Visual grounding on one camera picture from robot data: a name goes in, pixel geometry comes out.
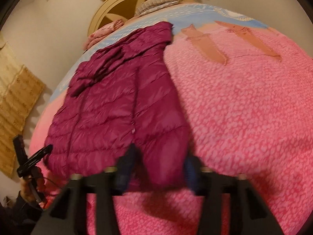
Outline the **person's left hand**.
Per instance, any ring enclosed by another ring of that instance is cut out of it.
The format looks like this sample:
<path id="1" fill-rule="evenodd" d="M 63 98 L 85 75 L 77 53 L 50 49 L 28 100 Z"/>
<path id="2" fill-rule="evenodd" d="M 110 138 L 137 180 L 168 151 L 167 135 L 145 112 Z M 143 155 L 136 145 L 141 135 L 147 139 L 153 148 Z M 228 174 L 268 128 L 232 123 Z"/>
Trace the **person's left hand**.
<path id="1" fill-rule="evenodd" d="M 46 186 L 45 186 L 45 179 L 43 177 L 42 170 L 39 167 L 34 167 L 32 170 L 32 174 L 36 178 L 38 192 L 44 193 L 46 190 Z M 31 185 L 32 185 L 31 176 L 21 178 L 20 195 L 25 201 L 29 203 L 36 203 L 37 200 L 33 194 Z"/>

